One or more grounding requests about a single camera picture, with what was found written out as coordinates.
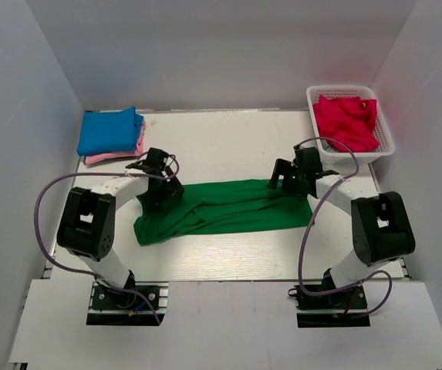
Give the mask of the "green t shirt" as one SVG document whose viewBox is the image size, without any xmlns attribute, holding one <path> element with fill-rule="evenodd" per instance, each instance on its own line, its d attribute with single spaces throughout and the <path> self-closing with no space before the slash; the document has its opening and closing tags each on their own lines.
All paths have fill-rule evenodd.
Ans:
<svg viewBox="0 0 442 370">
<path fill-rule="evenodd" d="M 142 246 L 185 235 L 238 234 L 307 227 L 312 209 L 305 197 L 268 188 L 261 179 L 188 184 L 180 197 L 148 207 L 133 225 Z"/>
</svg>

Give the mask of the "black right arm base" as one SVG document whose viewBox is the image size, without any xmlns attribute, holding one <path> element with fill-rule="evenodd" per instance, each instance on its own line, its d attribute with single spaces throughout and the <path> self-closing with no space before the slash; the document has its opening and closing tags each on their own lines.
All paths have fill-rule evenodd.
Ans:
<svg viewBox="0 0 442 370">
<path fill-rule="evenodd" d="M 325 296 L 305 294 L 299 285 L 288 290 L 295 299 L 299 328 L 366 328 L 370 326 L 364 289 L 354 287 Z"/>
</svg>

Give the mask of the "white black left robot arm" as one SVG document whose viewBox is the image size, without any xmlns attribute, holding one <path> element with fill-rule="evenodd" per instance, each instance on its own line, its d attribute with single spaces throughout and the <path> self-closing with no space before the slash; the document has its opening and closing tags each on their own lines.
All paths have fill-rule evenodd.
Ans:
<svg viewBox="0 0 442 370">
<path fill-rule="evenodd" d="M 184 187 L 168 161 L 176 160 L 152 148 L 125 173 L 90 189 L 74 187 L 66 199 L 57 244 L 85 262 L 95 279 L 111 288 L 110 298 L 121 308 L 135 302 L 137 289 L 133 272 L 113 251 L 116 212 L 133 199 L 140 200 L 147 212 L 181 198 Z"/>
</svg>

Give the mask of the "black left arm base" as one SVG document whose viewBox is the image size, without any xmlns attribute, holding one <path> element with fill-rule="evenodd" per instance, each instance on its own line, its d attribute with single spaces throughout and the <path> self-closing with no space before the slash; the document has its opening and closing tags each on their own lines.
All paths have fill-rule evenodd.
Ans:
<svg viewBox="0 0 442 370">
<path fill-rule="evenodd" d="M 163 321 L 167 310 L 168 283 L 136 283 L 136 289 L 144 295 L 157 317 Z M 153 312 L 142 297 L 114 291 L 94 283 L 86 316 L 88 326 L 138 327 L 159 326 Z"/>
</svg>

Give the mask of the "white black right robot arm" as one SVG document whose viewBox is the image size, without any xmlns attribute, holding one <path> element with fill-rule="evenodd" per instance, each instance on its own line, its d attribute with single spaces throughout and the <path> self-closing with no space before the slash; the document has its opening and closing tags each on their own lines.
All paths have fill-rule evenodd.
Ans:
<svg viewBox="0 0 442 370">
<path fill-rule="evenodd" d="M 319 151 L 295 146 L 295 159 L 277 159 L 268 188 L 297 197 L 311 196 L 319 203 L 303 235 L 299 252 L 299 285 L 304 294 L 323 297 L 334 308 L 349 300 L 350 290 L 379 273 L 379 268 L 416 249 L 416 241 L 403 198 L 394 191 L 365 197 L 349 182 L 359 171 L 342 176 L 324 170 Z M 350 215 L 353 249 L 328 269 L 318 291 L 309 291 L 302 280 L 302 267 L 309 231 L 323 204 L 329 203 Z"/>
</svg>

